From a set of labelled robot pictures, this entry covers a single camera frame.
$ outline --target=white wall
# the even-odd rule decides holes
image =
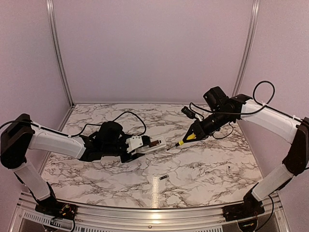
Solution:
[[[276,86],[271,106],[299,117],[309,116],[309,2],[262,0],[258,26],[240,93],[252,95],[261,80]],[[271,88],[261,87],[266,101]],[[241,124],[264,175],[281,163],[290,148],[274,134]],[[292,232],[309,228],[309,171],[295,177],[280,191]]]
[[[21,113],[57,128],[69,106],[66,102],[45,0],[0,2],[0,125]],[[45,152],[27,154],[39,167]],[[8,231],[22,185],[0,165],[0,231]]]
[[[231,94],[252,0],[55,0],[76,102],[203,102]]]

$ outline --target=white backdrop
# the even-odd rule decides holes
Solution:
[[[203,102],[232,94],[252,0],[55,0],[75,102]]]

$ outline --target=marble tabletop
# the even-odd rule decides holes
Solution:
[[[182,108],[179,104],[80,104],[63,131],[75,134],[85,123],[99,124],[132,111],[144,120],[146,135],[163,135],[168,145],[173,145],[193,123],[181,113]],[[143,131],[132,115],[117,122],[127,133]],[[158,150],[129,163],[121,163],[119,157],[82,162],[53,153],[42,177],[57,198],[88,204],[179,208],[240,201],[262,175],[238,124],[233,126],[233,133],[225,139],[210,137],[169,151]],[[84,134],[96,130],[89,126]],[[215,135],[223,137],[230,131],[227,125]]]

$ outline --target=robotic arm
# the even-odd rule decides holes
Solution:
[[[306,169],[309,161],[309,119],[290,118],[278,111],[257,104],[251,97],[243,94],[229,98],[219,87],[210,89],[205,93],[204,99],[213,113],[204,120],[197,119],[190,126],[183,140],[175,146],[204,140],[226,123],[241,119],[262,126],[291,144],[288,155],[282,164],[244,196],[244,203],[223,208],[226,221],[264,213],[261,201],[274,191],[283,188],[293,176],[301,174]],[[194,118],[194,112],[187,107],[183,108],[182,112],[189,118]]]
[[[26,159],[28,149],[56,152],[88,162],[100,160],[103,156],[120,156],[123,163],[165,145],[164,137],[151,141],[149,136],[128,135],[120,124],[113,121],[104,122],[99,131],[90,136],[72,137],[44,128],[32,122],[29,115],[22,114],[1,135],[0,160],[29,188],[38,203],[36,211],[73,220],[76,205],[57,201],[51,186]]]

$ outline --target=black and yellow screwdriver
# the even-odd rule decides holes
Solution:
[[[187,140],[191,140],[191,139],[195,139],[195,138],[196,138],[195,134],[192,133],[192,134],[190,134],[190,135],[187,137]],[[169,149],[167,149],[167,151],[168,151],[168,150],[171,150],[171,149],[174,148],[174,147],[181,146],[181,145],[183,145],[184,143],[185,143],[185,142],[184,142],[183,140],[181,140],[181,141],[179,141],[178,143],[176,143],[174,146],[172,146],[172,147],[170,147]]]

